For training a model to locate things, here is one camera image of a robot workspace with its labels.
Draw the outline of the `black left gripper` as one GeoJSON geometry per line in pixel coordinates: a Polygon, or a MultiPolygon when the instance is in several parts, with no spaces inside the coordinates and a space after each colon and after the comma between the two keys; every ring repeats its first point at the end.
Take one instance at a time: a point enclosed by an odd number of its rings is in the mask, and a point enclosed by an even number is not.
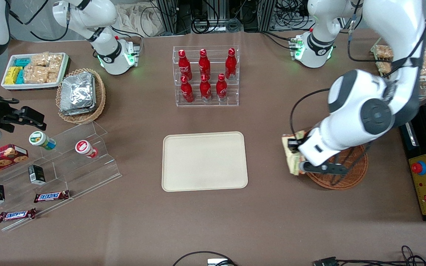
{"type": "Polygon", "coordinates": [[[297,153],[299,151],[299,147],[306,141],[306,137],[296,139],[296,138],[289,138],[288,144],[289,144],[289,150],[291,150],[292,153],[297,153]]]}

